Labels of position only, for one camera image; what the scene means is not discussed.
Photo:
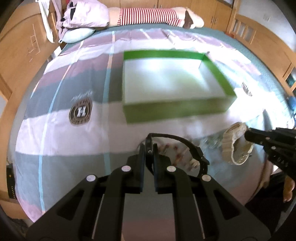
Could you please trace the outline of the person's right hand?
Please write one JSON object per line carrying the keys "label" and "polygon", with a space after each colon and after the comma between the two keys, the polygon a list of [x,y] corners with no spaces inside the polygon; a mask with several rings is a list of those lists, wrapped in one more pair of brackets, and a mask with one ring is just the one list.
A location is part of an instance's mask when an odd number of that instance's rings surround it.
{"label": "person's right hand", "polygon": [[285,177],[285,183],[284,183],[284,189],[283,189],[283,202],[289,202],[292,199],[293,196],[293,190],[295,188],[295,181],[292,180],[292,178],[286,176]]}

